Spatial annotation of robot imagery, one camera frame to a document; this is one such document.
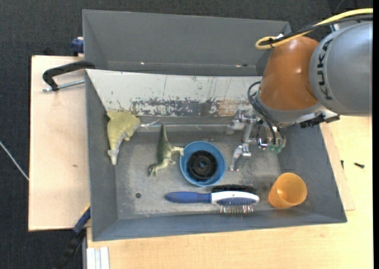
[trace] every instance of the blue brush handle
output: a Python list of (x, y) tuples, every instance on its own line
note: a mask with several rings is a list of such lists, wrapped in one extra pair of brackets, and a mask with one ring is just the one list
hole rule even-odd
[(196, 193), (196, 192), (171, 192), (165, 195), (168, 201), (174, 203), (211, 203), (212, 202), (211, 193)]

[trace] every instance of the toy dinosaur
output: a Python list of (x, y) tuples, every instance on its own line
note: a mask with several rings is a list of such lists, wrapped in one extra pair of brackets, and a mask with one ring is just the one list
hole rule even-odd
[(117, 164), (117, 155), (123, 140), (130, 140), (131, 136), (141, 125), (138, 117), (131, 112), (109, 111), (107, 113), (110, 118), (107, 131), (110, 144), (108, 155), (111, 158), (112, 164)]
[(160, 128), (160, 138), (157, 146), (156, 157), (158, 162), (156, 164), (152, 164), (149, 166), (148, 175), (151, 177), (152, 175), (156, 176), (158, 170), (164, 169), (169, 165), (175, 164), (172, 160), (171, 156), (173, 152), (180, 152), (181, 155), (184, 155), (184, 148), (181, 147), (173, 147), (167, 139), (165, 125), (162, 124)]

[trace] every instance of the white cable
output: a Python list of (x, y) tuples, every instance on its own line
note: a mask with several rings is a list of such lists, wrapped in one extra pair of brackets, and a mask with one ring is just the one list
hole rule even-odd
[(24, 172), (24, 170), (20, 167), (20, 165), (16, 162), (14, 157), (11, 155), (11, 153), (8, 151), (8, 149), (3, 145), (3, 143), (0, 140), (0, 146), (4, 149), (4, 151), (9, 155), (9, 157), (12, 159), (13, 163), (16, 165), (16, 167), (20, 170), (22, 175), (29, 181), (28, 175)]

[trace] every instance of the kuka logo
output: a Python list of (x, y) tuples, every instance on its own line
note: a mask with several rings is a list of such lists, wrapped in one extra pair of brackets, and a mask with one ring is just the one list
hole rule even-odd
[(319, 54), (319, 64), (317, 65), (317, 75), (321, 76), (319, 77), (319, 87), (320, 87), (320, 90), (321, 92), (324, 94), (325, 98), (327, 100), (332, 100), (333, 98), (329, 95), (329, 91), (327, 90), (327, 87), (325, 86), (325, 79), (324, 79), (324, 64), (323, 64), (323, 60), (325, 58), (325, 55), (326, 55), (326, 51), (327, 51), (327, 48), (329, 46), (329, 43), (332, 41), (333, 39), (330, 39), (328, 40), (322, 47), (322, 50), (324, 51), (324, 54), (321, 55)]

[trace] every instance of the wooden table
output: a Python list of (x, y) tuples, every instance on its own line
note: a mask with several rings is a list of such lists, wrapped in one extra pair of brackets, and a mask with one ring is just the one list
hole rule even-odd
[[(89, 202), (84, 86), (41, 91), (46, 69), (78, 59), (32, 58), (30, 231), (72, 228)], [(88, 228), (87, 246), (109, 247), (112, 269), (373, 268), (372, 118), (341, 117), (322, 132), (347, 223), (107, 242)]]

